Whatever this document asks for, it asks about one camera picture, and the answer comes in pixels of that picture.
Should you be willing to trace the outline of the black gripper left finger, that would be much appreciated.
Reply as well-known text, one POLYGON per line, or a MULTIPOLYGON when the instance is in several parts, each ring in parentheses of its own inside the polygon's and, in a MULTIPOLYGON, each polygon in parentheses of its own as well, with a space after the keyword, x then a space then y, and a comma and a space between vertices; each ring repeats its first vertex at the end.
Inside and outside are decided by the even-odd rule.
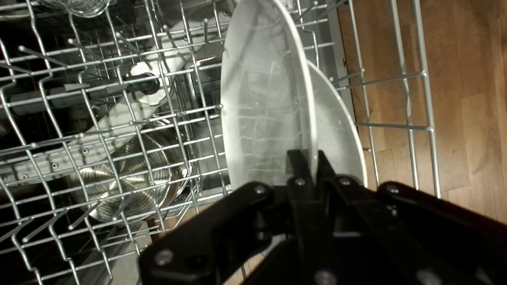
POLYGON ((255 255, 241 285, 317 285, 336 274, 325 195, 300 150, 282 185, 247 182, 151 244, 138 258, 143 285, 223 285, 255 255))

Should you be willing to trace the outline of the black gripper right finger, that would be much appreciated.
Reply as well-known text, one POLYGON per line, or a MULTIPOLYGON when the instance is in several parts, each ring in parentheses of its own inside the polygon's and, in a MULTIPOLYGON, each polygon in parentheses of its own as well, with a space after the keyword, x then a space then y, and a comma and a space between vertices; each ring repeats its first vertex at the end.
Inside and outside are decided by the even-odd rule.
POLYGON ((344 279, 374 285, 507 285, 507 225, 410 185, 371 190, 325 154, 319 177, 344 279))

